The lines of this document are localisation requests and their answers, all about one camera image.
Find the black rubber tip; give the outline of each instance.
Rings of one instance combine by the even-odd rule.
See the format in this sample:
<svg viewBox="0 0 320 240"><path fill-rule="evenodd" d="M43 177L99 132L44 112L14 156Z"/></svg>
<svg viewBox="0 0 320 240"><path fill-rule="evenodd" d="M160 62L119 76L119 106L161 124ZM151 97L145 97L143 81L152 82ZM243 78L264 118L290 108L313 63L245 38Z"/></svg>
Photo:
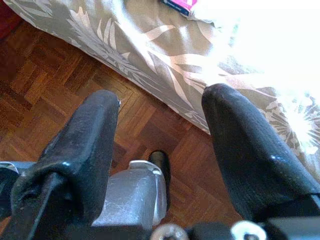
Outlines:
<svg viewBox="0 0 320 240"><path fill-rule="evenodd" d="M166 210L168 211L170 207L170 181L171 181L169 157L164 151L156 150L149 155L148 161L158 166L164 175L165 189L166 189Z"/></svg>

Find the pink box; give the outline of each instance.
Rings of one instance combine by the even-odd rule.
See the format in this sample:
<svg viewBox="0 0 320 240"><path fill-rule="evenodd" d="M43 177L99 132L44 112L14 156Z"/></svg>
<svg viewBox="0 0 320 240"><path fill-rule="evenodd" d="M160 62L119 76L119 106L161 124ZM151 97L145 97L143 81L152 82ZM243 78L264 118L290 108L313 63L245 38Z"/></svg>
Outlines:
<svg viewBox="0 0 320 240"><path fill-rule="evenodd" d="M191 8L197 3L197 0L162 0L162 2L178 12L189 16Z"/></svg>

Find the wooden parquet floor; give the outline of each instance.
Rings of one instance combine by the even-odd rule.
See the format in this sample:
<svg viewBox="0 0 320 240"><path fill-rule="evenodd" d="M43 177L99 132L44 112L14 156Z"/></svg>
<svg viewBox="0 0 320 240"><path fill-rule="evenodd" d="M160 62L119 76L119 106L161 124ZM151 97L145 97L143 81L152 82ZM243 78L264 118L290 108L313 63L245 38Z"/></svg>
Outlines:
<svg viewBox="0 0 320 240"><path fill-rule="evenodd" d="M85 97L100 89L121 99L111 173L156 149L170 156L171 207L163 222L186 227L241 219L206 133L109 67L26 22L0 42L0 160L36 161Z"/></svg>

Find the floral patterned bedspread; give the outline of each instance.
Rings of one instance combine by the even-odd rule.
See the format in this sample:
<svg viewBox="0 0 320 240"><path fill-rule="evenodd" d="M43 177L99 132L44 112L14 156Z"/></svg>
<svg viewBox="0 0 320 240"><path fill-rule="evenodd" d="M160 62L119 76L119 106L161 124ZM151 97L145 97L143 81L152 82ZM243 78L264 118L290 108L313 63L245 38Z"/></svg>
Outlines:
<svg viewBox="0 0 320 240"><path fill-rule="evenodd" d="M226 10L223 27L215 28L187 20L157 0L5 2L36 28L113 68L206 132L204 88L226 83L238 89L320 183L316 10Z"/></svg>

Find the gray fabric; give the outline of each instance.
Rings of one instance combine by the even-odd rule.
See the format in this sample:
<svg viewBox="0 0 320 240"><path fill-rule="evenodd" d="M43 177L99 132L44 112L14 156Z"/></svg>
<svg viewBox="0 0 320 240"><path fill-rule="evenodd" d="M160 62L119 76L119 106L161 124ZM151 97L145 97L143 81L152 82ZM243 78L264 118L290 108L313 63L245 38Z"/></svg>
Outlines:
<svg viewBox="0 0 320 240"><path fill-rule="evenodd" d="M247 11L215 28L157 0L5 2L206 132L204 88L225 83L240 90L320 182L316 10Z"/></svg>

